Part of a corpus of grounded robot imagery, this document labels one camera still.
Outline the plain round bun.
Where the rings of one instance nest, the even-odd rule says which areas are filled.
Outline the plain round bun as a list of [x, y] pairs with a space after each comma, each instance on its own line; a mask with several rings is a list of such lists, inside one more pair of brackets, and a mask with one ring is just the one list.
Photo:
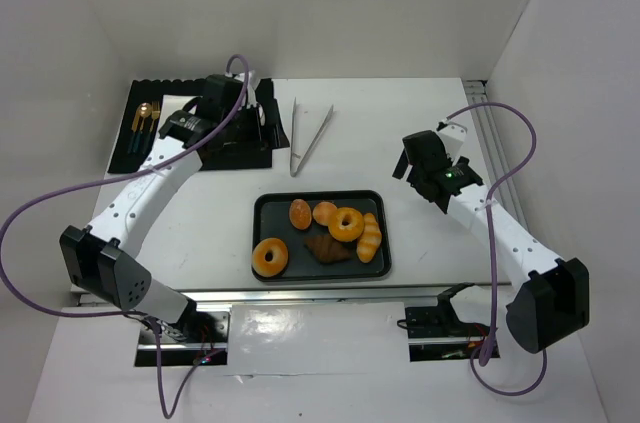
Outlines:
[[312, 217], [316, 223], [327, 227], [330, 223], [331, 216], [335, 213], [337, 207], [329, 201], [321, 201], [315, 205], [312, 210]]

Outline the metal tongs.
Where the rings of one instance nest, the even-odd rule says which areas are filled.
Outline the metal tongs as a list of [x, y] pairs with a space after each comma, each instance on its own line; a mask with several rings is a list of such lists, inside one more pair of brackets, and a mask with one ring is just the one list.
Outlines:
[[304, 111], [297, 103], [297, 100], [293, 101], [292, 113], [291, 113], [291, 137], [290, 137], [290, 153], [289, 153], [289, 174], [292, 178], [295, 178], [302, 171], [306, 163], [309, 161], [313, 151], [319, 144], [322, 136], [326, 132], [334, 115], [334, 106], [328, 107], [326, 114], [324, 115], [322, 122], [318, 125], [317, 129], [313, 132], [308, 142], [302, 140], [301, 118]]

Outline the sugared round bun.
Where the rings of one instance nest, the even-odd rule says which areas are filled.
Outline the sugared round bun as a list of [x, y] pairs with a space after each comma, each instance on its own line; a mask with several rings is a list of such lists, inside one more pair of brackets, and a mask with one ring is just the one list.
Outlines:
[[294, 199], [289, 207], [289, 220], [294, 228], [307, 230], [312, 223], [312, 211], [303, 199]]

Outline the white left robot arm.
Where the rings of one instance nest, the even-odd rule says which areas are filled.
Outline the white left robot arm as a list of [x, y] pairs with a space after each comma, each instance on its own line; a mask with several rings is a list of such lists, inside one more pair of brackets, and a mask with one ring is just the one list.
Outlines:
[[221, 135], [246, 105], [253, 79], [251, 71], [209, 77], [201, 97], [166, 116], [140, 175], [84, 228], [64, 230], [60, 246], [73, 285], [164, 324], [178, 341], [214, 326], [194, 300], [154, 279], [136, 258], [173, 196], [201, 169], [205, 139]]

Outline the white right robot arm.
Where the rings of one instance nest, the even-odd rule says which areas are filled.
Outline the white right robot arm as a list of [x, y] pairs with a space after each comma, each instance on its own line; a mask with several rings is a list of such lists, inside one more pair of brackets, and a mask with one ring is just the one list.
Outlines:
[[468, 158], [453, 159], [466, 134], [464, 126], [441, 123], [404, 137], [393, 177], [405, 179], [483, 246], [490, 246], [494, 229], [497, 263], [515, 291], [506, 325], [519, 346], [535, 354], [589, 323], [589, 271], [579, 259], [564, 260], [537, 242], [489, 195]]

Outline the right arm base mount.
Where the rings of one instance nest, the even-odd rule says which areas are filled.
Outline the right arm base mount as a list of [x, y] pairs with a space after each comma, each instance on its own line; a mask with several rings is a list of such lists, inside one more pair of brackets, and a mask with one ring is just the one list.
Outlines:
[[436, 297], [428, 306], [405, 308], [405, 317], [396, 325], [407, 334], [409, 361], [468, 360], [488, 337], [489, 327], [479, 322], [462, 322], [451, 300], [471, 283], [457, 284]]

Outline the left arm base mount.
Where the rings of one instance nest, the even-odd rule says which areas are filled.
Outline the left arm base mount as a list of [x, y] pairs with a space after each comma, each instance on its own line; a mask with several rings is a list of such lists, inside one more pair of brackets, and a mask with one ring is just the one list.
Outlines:
[[[218, 307], [206, 311], [204, 321], [186, 333], [159, 322], [161, 363], [163, 367], [226, 366], [228, 362], [228, 336], [231, 323], [229, 308]], [[151, 324], [141, 317], [134, 366], [156, 366], [155, 334]]]

